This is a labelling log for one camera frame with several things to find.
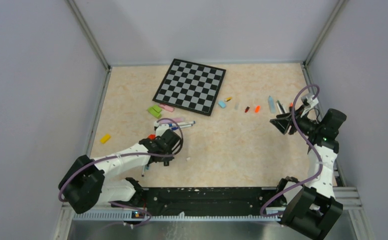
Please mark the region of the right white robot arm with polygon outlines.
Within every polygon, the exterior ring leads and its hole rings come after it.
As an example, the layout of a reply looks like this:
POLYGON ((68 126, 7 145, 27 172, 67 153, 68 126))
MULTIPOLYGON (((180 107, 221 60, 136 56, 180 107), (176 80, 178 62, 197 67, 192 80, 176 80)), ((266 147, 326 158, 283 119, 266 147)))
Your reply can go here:
POLYGON ((286 206, 281 224, 312 240, 323 240, 343 212, 343 205, 335 199, 332 181, 339 153, 336 137, 346 119, 343 112, 331 108, 321 121, 311 120, 300 107, 294 115, 280 114, 270 120, 282 134, 303 133, 310 142, 307 153, 310 181, 281 179, 275 200, 286 206))

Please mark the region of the light blue highlighter cap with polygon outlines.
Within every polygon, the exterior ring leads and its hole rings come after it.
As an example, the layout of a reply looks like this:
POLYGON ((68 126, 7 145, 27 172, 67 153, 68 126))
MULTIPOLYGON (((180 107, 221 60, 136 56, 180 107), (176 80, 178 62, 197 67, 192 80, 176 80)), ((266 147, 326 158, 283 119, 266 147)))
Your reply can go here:
POLYGON ((226 108, 227 107, 227 105, 226 105, 226 103, 224 102, 224 101, 218 101, 218 106, 220 107, 220 108, 222 108, 222 109, 224 109, 224 108, 226 108))

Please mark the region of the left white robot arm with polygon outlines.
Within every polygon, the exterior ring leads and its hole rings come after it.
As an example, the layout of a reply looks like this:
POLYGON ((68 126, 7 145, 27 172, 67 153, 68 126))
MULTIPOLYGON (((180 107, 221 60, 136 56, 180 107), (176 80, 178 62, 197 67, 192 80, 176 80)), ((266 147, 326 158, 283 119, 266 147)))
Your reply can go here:
POLYGON ((138 181, 127 177, 113 179, 133 168, 163 163, 168 166, 183 147, 184 139, 171 129, 157 131, 133 146, 100 158, 78 157, 58 185, 58 199, 69 203, 77 214, 97 204, 123 204, 138 207, 145 194, 138 181))

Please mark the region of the green ink clear pen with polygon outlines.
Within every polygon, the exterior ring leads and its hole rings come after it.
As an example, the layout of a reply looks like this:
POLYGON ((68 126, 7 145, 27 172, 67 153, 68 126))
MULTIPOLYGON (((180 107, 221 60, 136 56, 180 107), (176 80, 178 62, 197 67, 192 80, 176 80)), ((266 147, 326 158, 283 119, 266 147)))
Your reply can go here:
POLYGON ((278 102, 279 102, 279 105, 281 107, 281 110, 283 111, 283 114, 286 114, 287 111, 285 110, 284 106, 282 105, 282 103, 279 100, 278 100, 278 102))

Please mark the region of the white marker yellow end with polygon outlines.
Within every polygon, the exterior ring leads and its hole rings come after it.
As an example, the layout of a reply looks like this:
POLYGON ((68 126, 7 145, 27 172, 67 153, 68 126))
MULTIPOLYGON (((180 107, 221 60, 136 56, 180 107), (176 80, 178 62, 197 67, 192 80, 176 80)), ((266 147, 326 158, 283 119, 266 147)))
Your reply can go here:
POLYGON ((281 110, 281 107, 280 107, 278 101, 276 101, 276 107, 277 107, 277 109, 278 109, 278 111, 279 111, 279 114, 283 114, 283 111, 281 110))

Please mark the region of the light blue highlighter body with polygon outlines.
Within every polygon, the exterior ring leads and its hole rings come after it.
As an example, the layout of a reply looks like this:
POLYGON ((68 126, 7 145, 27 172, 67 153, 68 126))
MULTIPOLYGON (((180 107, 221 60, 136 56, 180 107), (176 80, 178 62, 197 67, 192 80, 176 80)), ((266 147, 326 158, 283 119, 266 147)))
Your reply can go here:
POLYGON ((272 98, 271 95, 268 97, 268 105, 269 105, 270 112, 272 114, 275 114, 276 113, 276 106, 275 106, 274 99, 272 98))

